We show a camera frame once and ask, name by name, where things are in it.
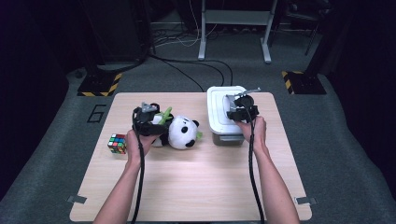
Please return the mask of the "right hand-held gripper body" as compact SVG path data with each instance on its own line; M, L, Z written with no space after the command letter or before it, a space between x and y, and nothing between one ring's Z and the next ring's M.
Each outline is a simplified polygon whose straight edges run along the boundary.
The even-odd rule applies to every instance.
M258 107L254 104L254 99L247 93L237 98L234 103L236 109L240 111L240 121L251 122L260 114Z

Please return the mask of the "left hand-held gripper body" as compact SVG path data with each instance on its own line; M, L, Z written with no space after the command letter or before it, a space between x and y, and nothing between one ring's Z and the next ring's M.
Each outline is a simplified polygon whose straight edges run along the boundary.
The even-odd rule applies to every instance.
M133 129L141 135L144 135L144 129L155 125L152 123L155 115L159 112L156 104L147 104L143 102L141 106L133 111Z

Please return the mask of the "white lid with grey handle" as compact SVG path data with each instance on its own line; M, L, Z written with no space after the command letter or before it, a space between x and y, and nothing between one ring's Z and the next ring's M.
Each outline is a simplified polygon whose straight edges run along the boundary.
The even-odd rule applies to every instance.
M227 117L230 110L228 95L234 96L246 89L241 86L210 87L206 92L210 130L219 135L241 134L242 131Z

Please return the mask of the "panda plush toy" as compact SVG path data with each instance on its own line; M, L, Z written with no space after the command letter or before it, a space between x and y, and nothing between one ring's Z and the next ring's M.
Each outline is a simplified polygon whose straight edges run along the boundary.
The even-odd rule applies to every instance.
M152 145L154 147L169 145L180 150L193 147L196 140L202 136L198 131L199 122L185 116L174 116L171 110L172 108L168 107L164 112L155 115L155 117L172 119L172 123L168 127L168 132L158 137Z

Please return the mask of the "grey metal container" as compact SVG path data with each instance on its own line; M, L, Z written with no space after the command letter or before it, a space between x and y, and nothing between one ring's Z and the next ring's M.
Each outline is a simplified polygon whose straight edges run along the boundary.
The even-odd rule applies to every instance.
M242 134L212 134L213 143L220 147L240 146L245 141Z

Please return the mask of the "multicoloured puzzle cube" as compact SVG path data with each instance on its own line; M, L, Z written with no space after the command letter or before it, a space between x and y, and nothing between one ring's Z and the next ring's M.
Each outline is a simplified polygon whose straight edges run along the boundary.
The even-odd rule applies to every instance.
M124 134L113 133L111 134L107 147L112 153L125 154L126 153L126 140Z

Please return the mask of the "person's left hand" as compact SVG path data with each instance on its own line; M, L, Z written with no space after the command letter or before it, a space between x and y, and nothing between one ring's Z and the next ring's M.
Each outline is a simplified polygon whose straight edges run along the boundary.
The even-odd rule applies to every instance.
M140 148L143 148L143 154L146 156L152 143L158 138L158 135L144 136L136 134L134 130L130 130L126 134L128 161L140 161Z

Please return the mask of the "person's right hand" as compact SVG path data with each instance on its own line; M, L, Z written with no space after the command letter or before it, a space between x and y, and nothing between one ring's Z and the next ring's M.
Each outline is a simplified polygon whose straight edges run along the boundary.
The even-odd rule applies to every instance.
M255 152L267 152L266 146L266 121L264 117L258 116L250 123L237 121L236 125L241 129L245 139L253 143Z

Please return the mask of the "black yellow striped base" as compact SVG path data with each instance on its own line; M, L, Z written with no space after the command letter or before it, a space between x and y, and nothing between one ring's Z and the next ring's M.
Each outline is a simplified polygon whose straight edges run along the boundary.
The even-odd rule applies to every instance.
M299 71L282 71L281 75L289 94L326 94L318 77Z
M122 74L86 76L78 87L78 96L111 96L119 85Z

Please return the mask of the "white metal stand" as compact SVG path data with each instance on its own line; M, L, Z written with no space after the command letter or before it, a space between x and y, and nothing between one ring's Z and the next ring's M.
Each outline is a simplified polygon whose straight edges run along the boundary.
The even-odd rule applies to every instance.
M202 0L201 6L201 40L198 59L205 59L206 48L206 26L208 24L227 25L260 25L265 27L264 36L261 38L262 55L265 63L272 62L268 39L272 29L273 20L276 14L278 0L271 0L271 9L267 11L245 11L245 10L224 10L207 9L206 0Z

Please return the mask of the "black metal stand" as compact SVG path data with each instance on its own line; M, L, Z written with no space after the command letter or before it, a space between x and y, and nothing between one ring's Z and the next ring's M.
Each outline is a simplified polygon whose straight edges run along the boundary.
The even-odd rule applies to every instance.
M322 21L332 11L330 0L285 0L284 16L291 21L307 23L311 28L309 42L304 53L308 55Z

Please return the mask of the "grey metal table bracket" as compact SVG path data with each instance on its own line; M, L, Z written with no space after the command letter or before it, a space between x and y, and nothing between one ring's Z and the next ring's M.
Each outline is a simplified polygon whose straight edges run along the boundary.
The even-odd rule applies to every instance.
M299 198L295 198L294 201L297 204L308 204L308 205L313 205L318 203L316 198L310 198L310 197L299 197Z
M83 196L79 196L79 195L70 195L66 200L69 203L81 203L81 204L84 204L86 202L87 198L83 197Z

